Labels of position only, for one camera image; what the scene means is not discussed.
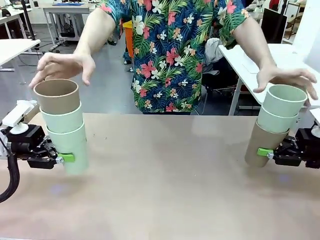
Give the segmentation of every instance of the cup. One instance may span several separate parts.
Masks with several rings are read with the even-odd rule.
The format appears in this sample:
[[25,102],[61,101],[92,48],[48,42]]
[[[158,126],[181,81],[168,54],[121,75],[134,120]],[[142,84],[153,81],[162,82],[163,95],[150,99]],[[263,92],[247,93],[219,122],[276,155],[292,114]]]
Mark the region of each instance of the cup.
[[46,130],[58,153],[74,155],[74,162],[63,163],[65,172],[68,175],[82,174],[89,166],[85,122],[76,130],[67,133],[52,132],[48,126]]
[[52,79],[38,83],[33,91],[47,114],[67,114],[80,105],[79,86],[67,79]]
[[287,132],[297,117],[298,113],[291,117],[277,116],[268,112],[264,106],[261,106],[257,123],[267,132],[280,134]]
[[263,107],[276,116],[293,117],[299,113],[307,99],[307,94],[300,88],[278,84],[267,90]]
[[244,160],[252,167],[262,168],[267,162],[266,156],[257,155],[259,148],[275,150],[288,135],[289,130],[283,133],[268,132],[263,129],[256,121],[252,129],[248,147],[245,152]]
[[47,128],[56,134],[65,134],[72,132],[83,124],[83,115],[81,109],[81,102],[79,107],[71,112],[65,114],[49,114],[44,112],[41,108],[40,111],[44,118]]

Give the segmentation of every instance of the floor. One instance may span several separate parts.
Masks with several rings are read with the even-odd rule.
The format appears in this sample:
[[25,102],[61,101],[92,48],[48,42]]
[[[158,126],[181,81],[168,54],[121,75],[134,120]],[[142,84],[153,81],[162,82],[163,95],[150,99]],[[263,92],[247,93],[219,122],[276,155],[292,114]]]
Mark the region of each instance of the floor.
[[[48,52],[52,47],[51,38],[46,25],[34,25],[33,31],[36,38],[41,40],[40,51]],[[58,49],[62,54],[70,54],[76,48],[76,43],[69,46],[60,46]],[[79,83],[80,98],[85,113],[108,113],[108,114],[140,114],[135,107],[133,94],[131,92],[132,74],[127,72],[128,65],[123,64],[122,55],[125,49],[125,38],[122,37],[116,46],[104,45],[101,51],[93,56],[96,70],[91,78],[91,85],[86,87],[82,84],[81,76],[73,80]],[[28,83],[36,74],[37,55],[20,55],[18,64],[26,85],[18,83],[19,78],[15,72],[0,72],[0,119],[16,105],[17,100],[33,98]],[[3,65],[4,68],[11,67],[10,63]],[[227,115],[231,105],[230,97],[214,93],[208,98],[203,115]],[[201,113],[203,104],[198,107]],[[238,115],[256,115],[256,111],[237,111]]]

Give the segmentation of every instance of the blue object on desk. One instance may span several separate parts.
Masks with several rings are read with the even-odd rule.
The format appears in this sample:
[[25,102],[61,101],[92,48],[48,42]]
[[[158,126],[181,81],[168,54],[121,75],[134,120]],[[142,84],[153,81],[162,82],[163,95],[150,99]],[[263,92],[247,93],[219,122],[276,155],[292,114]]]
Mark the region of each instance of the blue object on desk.
[[79,3],[75,3],[75,2],[60,2],[60,3],[55,3],[52,4],[52,6],[81,6],[85,4],[84,2],[79,2]]

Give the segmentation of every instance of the floral shirt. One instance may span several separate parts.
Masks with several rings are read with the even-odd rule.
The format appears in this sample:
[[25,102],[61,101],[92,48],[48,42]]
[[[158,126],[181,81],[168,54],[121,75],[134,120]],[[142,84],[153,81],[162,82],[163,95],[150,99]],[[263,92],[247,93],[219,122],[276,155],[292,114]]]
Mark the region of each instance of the floral shirt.
[[135,105],[142,112],[191,112],[201,99],[205,43],[220,23],[227,48],[249,15],[241,0],[102,0],[118,32],[132,17]]

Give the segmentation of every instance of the shirt sleeve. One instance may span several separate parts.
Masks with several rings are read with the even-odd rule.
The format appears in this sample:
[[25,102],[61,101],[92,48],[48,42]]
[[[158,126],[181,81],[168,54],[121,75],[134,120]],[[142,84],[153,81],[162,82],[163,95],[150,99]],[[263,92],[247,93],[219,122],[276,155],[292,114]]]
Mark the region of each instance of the shirt sleeve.
[[213,14],[216,16],[213,17],[222,25],[220,39],[227,49],[231,49],[237,44],[234,30],[249,17],[249,13],[241,0],[215,0],[214,7]]
[[116,26],[119,35],[122,34],[122,24],[131,20],[131,0],[102,0],[99,8],[109,14]]

